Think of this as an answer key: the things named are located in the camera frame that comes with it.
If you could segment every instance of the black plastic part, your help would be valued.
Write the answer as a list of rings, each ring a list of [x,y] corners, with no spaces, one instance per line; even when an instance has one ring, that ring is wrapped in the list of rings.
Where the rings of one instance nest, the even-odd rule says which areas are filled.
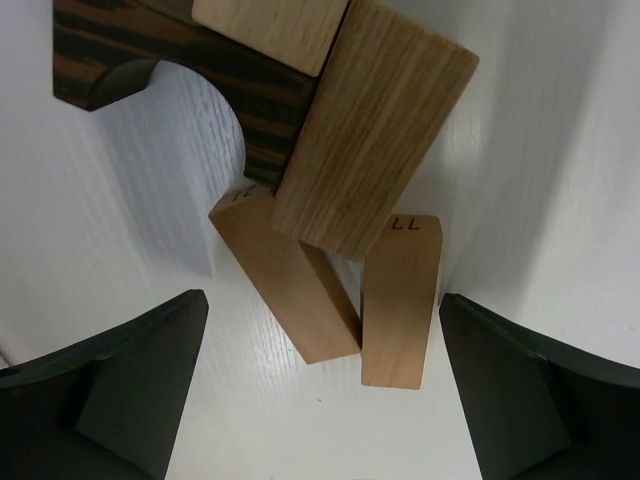
[[[640,370],[460,295],[440,319],[485,480],[640,478]]]
[[[164,478],[207,312],[189,291],[0,376],[0,478]]]

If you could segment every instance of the upright wooden block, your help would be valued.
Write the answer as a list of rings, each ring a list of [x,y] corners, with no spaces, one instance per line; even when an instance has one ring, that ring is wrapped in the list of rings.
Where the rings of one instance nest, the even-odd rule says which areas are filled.
[[[223,197],[209,218],[307,363],[360,352],[358,315],[329,260],[269,226],[273,195]]]
[[[278,189],[273,227],[364,258],[477,63],[461,46],[354,0]]]
[[[436,217],[392,215],[367,255],[363,385],[420,388],[441,250]]]
[[[348,0],[194,0],[193,19],[317,76]]]

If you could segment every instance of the wood grain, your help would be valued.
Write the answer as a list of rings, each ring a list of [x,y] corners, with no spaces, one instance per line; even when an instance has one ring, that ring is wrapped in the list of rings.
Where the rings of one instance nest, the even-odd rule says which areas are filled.
[[[367,255],[363,385],[420,388],[441,250],[436,217],[392,215]]]
[[[193,0],[140,0],[140,3],[183,22],[195,24],[191,18]]]
[[[273,227],[364,258],[477,63],[406,18],[354,1],[278,190]]]
[[[273,231],[273,204],[250,187],[224,196],[209,218],[307,363],[359,353],[360,321],[329,260]]]
[[[348,0],[194,0],[193,19],[315,77],[347,4]]]
[[[146,88],[159,60],[183,65],[209,80],[233,108],[246,143],[245,175],[276,185],[316,81],[181,21],[180,12],[188,6],[184,2],[152,4],[154,8],[136,0],[55,0],[55,96],[96,110]],[[176,16],[156,10],[163,6]]]
[[[476,301],[535,330],[640,367],[640,303],[621,301],[637,296],[640,268],[640,159],[630,162],[639,152],[633,99],[640,56],[620,54],[640,42],[640,2],[384,3],[405,6],[450,38],[468,38],[465,46],[481,57],[440,133],[447,134],[446,154],[423,162],[419,175],[427,185],[413,182],[413,195],[403,196],[397,210],[442,214],[449,291],[473,292]],[[240,129],[218,123],[205,104],[189,124],[191,105],[211,92],[173,68],[137,101],[97,112],[100,119],[47,99],[51,9],[47,1],[0,2],[0,102],[11,112],[0,121],[0,350],[7,359],[52,352],[164,297],[203,288],[213,308],[167,480],[250,479],[255,472],[277,480],[482,478],[440,329],[433,325],[418,392],[362,387],[355,356],[309,368],[295,349],[287,352],[264,302],[248,293],[252,285],[236,283],[244,274],[229,268],[235,260],[224,245],[220,252],[206,219],[224,190],[203,192],[184,180],[163,192],[177,158],[193,168],[194,179],[226,186],[229,172],[197,167],[207,158],[219,165],[216,156],[226,148],[224,139],[213,145],[204,124],[241,136]],[[111,149],[118,118],[123,128],[134,125],[127,142]],[[103,120],[110,132],[96,128]],[[171,135],[163,135],[160,151],[149,156],[152,139],[178,124],[184,148],[167,146]],[[139,159],[135,181],[117,182],[110,173],[135,171],[135,162],[114,161],[118,152]],[[244,158],[233,148],[228,155],[230,165]],[[198,208],[189,210],[191,204]],[[163,221],[167,210],[171,221]],[[174,212],[190,211],[206,220],[204,237],[199,224],[175,221]],[[154,228],[141,235],[144,214]],[[200,238],[214,243],[213,275],[179,263],[182,247]],[[170,254],[151,251],[149,243]],[[208,264],[204,252],[194,260]],[[598,261],[584,262],[596,252]],[[607,315],[613,304],[615,315]],[[308,432],[313,449],[300,442]]]

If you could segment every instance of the wooden arch block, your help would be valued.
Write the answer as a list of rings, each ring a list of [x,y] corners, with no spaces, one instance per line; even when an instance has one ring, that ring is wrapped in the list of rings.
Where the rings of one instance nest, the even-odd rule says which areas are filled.
[[[392,215],[367,255],[363,385],[420,388],[441,250],[436,217]]]
[[[273,195],[224,196],[209,218],[307,363],[360,352],[360,319],[324,253],[269,226]]]
[[[477,64],[463,47],[353,0],[278,189],[273,227],[362,260]]]
[[[86,110],[146,88],[159,60],[209,80],[238,117],[245,175],[276,185],[316,80],[189,21],[184,0],[54,0],[53,90]]]
[[[317,76],[348,0],[194,0],[193,19],[290,67]]]

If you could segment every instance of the light wooden block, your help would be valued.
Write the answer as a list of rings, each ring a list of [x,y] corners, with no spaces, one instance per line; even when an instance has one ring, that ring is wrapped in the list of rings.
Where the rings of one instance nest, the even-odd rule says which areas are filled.
[[[441,250],[436,217],[392,215],[367,255],[363,385],[420,388]]]
[[[348,0],[194,0],[193,19],[307,75],[317,76]]]
[[[363,259],[477,63],[401,15],[354,0],[278,189],[273,227]]]
[[[269,226],[262,187],[223,197],[209,218],[307,363],[360,352],[361,325],[325,254]]]

